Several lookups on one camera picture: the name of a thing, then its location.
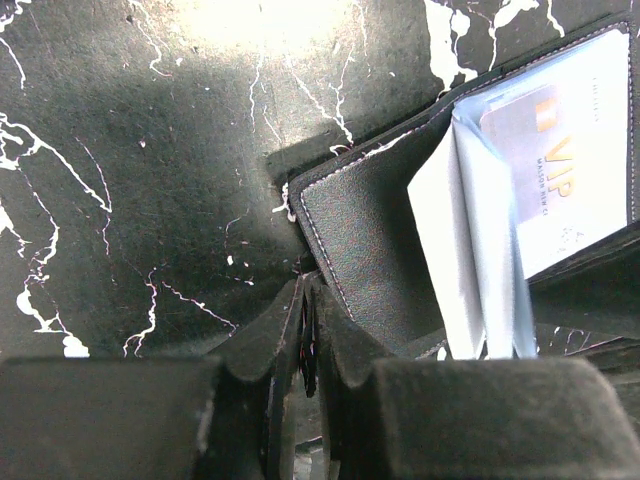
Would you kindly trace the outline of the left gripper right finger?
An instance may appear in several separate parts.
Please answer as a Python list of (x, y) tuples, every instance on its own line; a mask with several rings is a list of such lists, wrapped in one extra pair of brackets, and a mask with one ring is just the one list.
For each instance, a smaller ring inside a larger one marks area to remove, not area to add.
[(635, 432), (574, 357), (411, 360), (306, 284), (330, 479), (631, 479)]

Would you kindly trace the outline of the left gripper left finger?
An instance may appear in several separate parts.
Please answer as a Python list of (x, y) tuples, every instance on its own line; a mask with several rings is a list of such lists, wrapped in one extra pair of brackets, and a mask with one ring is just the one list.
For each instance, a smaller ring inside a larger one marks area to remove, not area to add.
[(210, 355), (9, 359), (5, 479), (289, 479), (303, 283)]

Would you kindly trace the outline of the black leather card holder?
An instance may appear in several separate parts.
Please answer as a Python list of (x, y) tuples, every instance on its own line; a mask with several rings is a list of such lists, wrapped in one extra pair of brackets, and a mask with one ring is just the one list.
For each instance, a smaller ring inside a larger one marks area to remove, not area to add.
[(611, 29), (627, 33), (638, 24), (638, 15), (625, 11), (540, 44), (290, 181), (297, 222), (325, 282), (353, 323), (393, 352), (443, 325), (407, 187), (442, 144), (455, 102)]

